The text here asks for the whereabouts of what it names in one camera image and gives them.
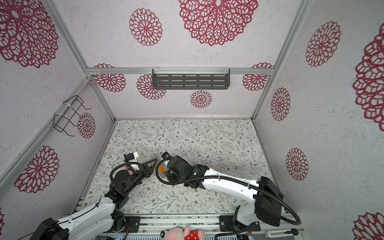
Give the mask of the beige remote control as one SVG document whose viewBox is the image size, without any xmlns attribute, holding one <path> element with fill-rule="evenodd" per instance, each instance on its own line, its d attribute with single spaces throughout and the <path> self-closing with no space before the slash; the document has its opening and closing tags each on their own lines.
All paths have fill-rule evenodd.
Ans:
<svg viewBox="0 0 384 240">
<path fill-rule="evenodd" d="M 160 166 L 158 167 L 158 174 L 161 179 L 166 179 L 166 171 L 167 171 L 167 166 L 164 163 L 161 163 Z"/>
</svg>

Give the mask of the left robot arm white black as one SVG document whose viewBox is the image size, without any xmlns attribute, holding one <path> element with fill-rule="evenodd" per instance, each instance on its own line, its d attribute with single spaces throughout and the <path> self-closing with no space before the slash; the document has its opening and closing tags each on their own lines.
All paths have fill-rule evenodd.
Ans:
<svg viewBox="0 0 384 240">
<path fill-rule="evenodd" d="M 109 191 L 95 204 L 59 220 L 44 220 L 31 233 L 31 239 L 91 240 L 109 230 L 122 230 L 125 217 L 120 209 L 128 202 L 130 192 L 153 174 L 157 161 L 127 162 L 115 167 L 110 172 Z"/>
</svg>

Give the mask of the orange battery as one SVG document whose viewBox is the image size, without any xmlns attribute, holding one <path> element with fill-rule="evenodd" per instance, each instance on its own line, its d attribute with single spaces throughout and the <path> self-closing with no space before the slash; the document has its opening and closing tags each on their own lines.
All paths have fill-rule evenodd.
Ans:
<svg viewBox="0 0 384 240">
<path fill-rule="evenodd" d="M 162 166 L 159 167 L 159 170 L 161 171 L 162 174 L 165 173 L 165 170 L 164 170 L 164 168 Z"/>
</svg>

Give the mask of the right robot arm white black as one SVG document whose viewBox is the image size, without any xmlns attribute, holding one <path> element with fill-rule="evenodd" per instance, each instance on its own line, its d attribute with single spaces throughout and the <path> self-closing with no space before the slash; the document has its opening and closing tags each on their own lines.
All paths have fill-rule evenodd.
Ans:
<svg viewBox="0 0 384 240">
<path fill-rule="evenodd" d="M 226 180 L 224 175 L 207 166 L 196 164 L 190 165 L 186 160 L 179 156 L 171 157 L 164 154 L 166 161 L 161 164 L 161 172 L 166 175 L 166 179 L 171 183 L 189 180 L 184 186 L 193 189 L 201 188 L 215 192 L 223 192 L 237 199 L 247 201 L 244 206 L 238 206 L 235 210 L 233 223 L 248 226 L 253 222 L 260 221 L 270 226 L 278 227 L 281 222 L 282 206 L 272 197 L 254 190 L 251 186 L 256 186 L 282 201 L 284 195 L 267 177 L 258 180 L 246 180 L 232 178 L 235 181 Z"/>
</svg>

